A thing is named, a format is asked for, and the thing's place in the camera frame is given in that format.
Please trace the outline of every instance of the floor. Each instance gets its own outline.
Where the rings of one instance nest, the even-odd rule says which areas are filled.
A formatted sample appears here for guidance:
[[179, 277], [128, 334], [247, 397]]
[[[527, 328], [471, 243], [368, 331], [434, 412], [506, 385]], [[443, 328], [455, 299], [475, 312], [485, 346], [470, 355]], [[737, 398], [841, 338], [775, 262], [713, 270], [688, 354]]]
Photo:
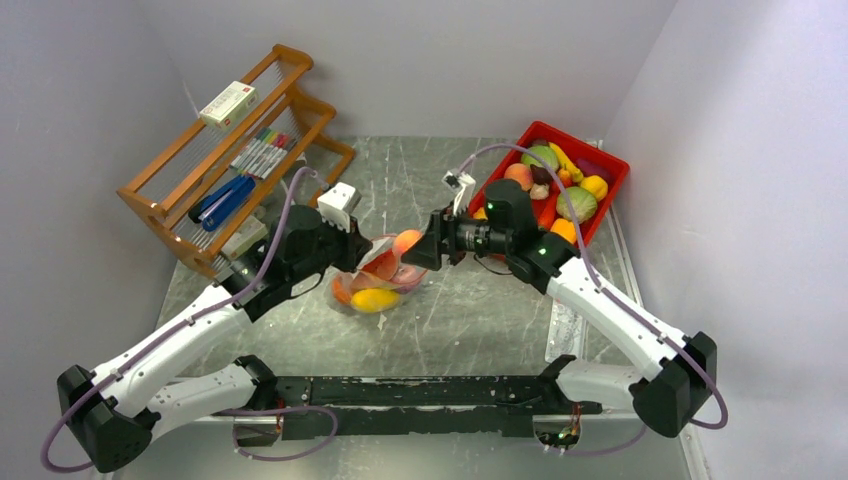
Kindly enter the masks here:
[[[360, 189], [355, 215], [368, 236], [423, 228], [430, 211], [452, 195], [440, 182], [476, 149], [508, 139], [359, 137], [343, 139], [357, 157], [342, 181]], [[328, 171], [319, 152], [308, 164]], [[482, 183], [505, 152], [481, 156], [471, 173]], [[308, 186], [298, 198], [309, 198]], [[266, 220], [278, 209], [269, 206]], [[623, 291], [627, 269], [616, 243], [614, 222], [606, 218], [590, 246], [596, 268]], [[503, 268], [497, 263], [492, 268]], [[237, 356], [255, 354], [277, 375], [482, 375], [535, 374], [547, 364], [551, 299], [509, 276], [487, 272], [467, 259], [430, 272], [422, 287], [385, 314], [364, 315], [338, 306], [327, 285], [281, 304], [252, 328], [211, 349], [182, 376], [223, 368]], [[178, 264], [159, 325], [170, 319], [208, 284]], [[589, 329], [584, 356], [627, 364], [621, 352]]]

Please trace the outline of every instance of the cardboard box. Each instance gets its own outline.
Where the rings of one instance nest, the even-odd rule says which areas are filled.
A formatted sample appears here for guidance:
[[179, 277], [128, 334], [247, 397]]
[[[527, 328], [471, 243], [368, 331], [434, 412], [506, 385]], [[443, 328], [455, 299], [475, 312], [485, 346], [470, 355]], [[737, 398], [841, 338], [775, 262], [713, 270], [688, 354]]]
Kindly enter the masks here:
[[226, 132], [247, 116], [257, 98], [256, 88], [233, 82], [200, 111], [200, 118], [206, 125]]

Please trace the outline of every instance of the robotic arm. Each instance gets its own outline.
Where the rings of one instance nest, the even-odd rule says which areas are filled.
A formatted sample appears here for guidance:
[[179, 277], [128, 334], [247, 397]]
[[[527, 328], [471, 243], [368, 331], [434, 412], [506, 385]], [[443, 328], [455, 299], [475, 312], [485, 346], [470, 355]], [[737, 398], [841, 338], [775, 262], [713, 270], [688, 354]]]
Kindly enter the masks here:
[[[467, 205], [473, 180], [464, 174], [449, 177], [460, 193], [451, 206], [431, 214], [421, 240], [402, 260], [438, 270], [444, 256], [456, 264], [467, 252], [503, 255], [517, 279], [574, 306], [624, 351], [635, 368], [561, 357], [539, 376], [313, 379], [276, 377], [259, 359], [246, 356], [204, 377], [169, 383], [221, 339], [292, 299], [294, 286], [316, 274], [320, 283], [331, 266], [356, 271], [389, 247], [372, 244], [360, 234], [350, 216], [359, 195], [353, 187], [340, 183], [320, 197], [317, 210], [291, 206], [280, 247], [271, 252], [266, 274], [237, 303], [187, 320], [255, 282], [268, 253], [267, 241], [251, 247], [234, 262], [228, 275], [126, 353], [93, 371], [73, 366], [59, 377], [62, 412], [70, 413], [66, 424], [96, 468], [117, 470], [156, 438], [197, 418], [230, 408], [262, 410], [277, 401], [286, 406], [333, 408], [341, 417], [339, 434], [499, 430], [504, 435], [531, 436], [532, 427], [528, 432], [521, 423], [527, 416], [567, 415], [575, 402], [581, 402], [584, 413], [599, 413], [600, 402], [633, 409], [651, 429], [676, 436], [710, 396], [710, 390], [666, 340], [685, 345], [715, 378], [712, 340], [703, 333], [687, 337], [629, 302], [627, 306], [650, 318], [661, 335], [636, 324], [590, 282], [591, 272], [571, 244], [536, 227], [529, 197], [515, 182], [496, 181], [486, 187], [488, 221], [483, 222], [464, 215], [463, 208], [454, 209]], [[614, 289], [608, 283], [603, 286]], [[173, 333], [163, 340], [163, 331]], [[136, 356], [141, 356], [138, 362], [120, 370], [127, 358]], [[115, 380], [92, 392], [107, 377]], [[404, 387], [402, 391], [397, 389], [399, 385]], [[86, 395], [89, 398], [80, 401]], [[447, 409], [451, 409], [448, 422], [434, 421], [438, 411]], [[287, 438], [311, 438], [326, 431], [325, 423], [311, 418], [296, 419], [302, 428], [287, 428]]]

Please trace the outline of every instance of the wooden rack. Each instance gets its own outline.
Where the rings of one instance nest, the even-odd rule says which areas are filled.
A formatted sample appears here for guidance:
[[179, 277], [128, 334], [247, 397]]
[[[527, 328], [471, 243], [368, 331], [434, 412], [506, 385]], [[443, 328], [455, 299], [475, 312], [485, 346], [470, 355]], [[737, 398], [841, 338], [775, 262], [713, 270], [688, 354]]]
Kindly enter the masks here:
[[[244, 120], [222, 133], [198, 119], [129, 184], [118, 189], [118, 195], [187, 267], [210, 278], [227, 268], [221, 249], [262, 199], [273, 192], [307, 147], [320, 148], [338, 157], [327, 175], [331, 183], [353, 160], [355, 153], [351, 147], [323, 132], [336, 110], [305, 94], [297, 85], [297, 80], [312, 65], [309, 55], [275, 45], [241, 79], [242, 83], [256, 87], [260, 98]], [[230, 162], [265, 127], [289, 135], [296, 143], [267, 178], [259, 181], [238, 211], [216, 230], [203, 230], [188, 219], [188, 211], [210, 190], [214, 191], [213, 187], [231, 177]], [[318, 195], [316, 191], [311, 205], [315, 205]]]

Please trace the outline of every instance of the wooden shelf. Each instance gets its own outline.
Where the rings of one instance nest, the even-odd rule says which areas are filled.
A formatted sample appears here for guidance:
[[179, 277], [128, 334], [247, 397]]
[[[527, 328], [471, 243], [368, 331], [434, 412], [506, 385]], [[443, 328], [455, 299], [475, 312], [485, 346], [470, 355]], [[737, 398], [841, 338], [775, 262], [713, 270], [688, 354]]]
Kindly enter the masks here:
[[[327, 177], [331, 183], [353, 160], [355, 153], [350, 146], [323, 132], [336, 110], [297, 85], [312, 65], [309, 55], [283, 45], [274, 46], [241, 79], [256, 87], [261, 99], [244, 120], [221, 133], [198, 119], [129, 184], [118, 189], [130, 209], [189, 268], [210, 278], [227, 268], [221, 249], [307, 147], [323, 148], [338, 156]], [[231, 178], [228, 167], [232, 160], [266, 127], [289, 135], [295, 140], [294, 145], [237, 212], [214, 231], [203, 230], [188, 219], [188, 211]], [[318, 194], [316, 191], [311, 205], [315, 205]]]

